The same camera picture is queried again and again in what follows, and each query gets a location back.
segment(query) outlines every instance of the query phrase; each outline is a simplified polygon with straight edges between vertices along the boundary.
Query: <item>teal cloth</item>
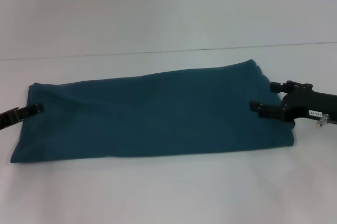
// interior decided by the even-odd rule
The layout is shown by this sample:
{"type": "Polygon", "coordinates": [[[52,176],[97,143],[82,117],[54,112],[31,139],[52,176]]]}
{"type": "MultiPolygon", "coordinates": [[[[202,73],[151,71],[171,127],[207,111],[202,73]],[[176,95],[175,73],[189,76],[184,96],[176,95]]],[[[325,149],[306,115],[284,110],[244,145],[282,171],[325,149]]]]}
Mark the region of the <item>teal cloth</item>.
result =
{"type": "Polygon", "coordinates": [[[259,118],[250,100],[280,104],[253,60],[120,79],[29,87],[11,162],[155,157],[292,146],[292,125],[259,118]]]}

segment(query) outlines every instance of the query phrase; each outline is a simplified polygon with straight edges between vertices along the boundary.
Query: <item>black clamp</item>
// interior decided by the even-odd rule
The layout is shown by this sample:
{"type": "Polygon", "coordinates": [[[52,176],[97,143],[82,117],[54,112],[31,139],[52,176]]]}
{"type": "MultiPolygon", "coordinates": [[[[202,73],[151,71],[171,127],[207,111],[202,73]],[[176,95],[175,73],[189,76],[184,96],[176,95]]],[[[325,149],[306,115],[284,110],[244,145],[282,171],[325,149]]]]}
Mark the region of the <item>black clamp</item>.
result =
{"type": "Polygon", "coordinates": [[[285,92],[281,105],[268,105],[255,101],[250,102],[250,109],[260,117],[279,119],[291,122],[296,118],[318,120],[324,123],[337,124],[337,96],[318,93],[312,90],[312,84],[300,84],[293,81],[270,84],[271,92],[285,92]]]}
{"type": "Polygon", "coordinates": [[[21,109],[17,107],[7,112],[1,113],[0,114],[0,130],[8,126],[17,124],[23,121],[24,119],[32,115],[39,114],[41,112],[44,112],[43,104],[38,103],[38,104],[33,104],[33,105],[30,105],[30,106],[27,106],[21,109]]]}

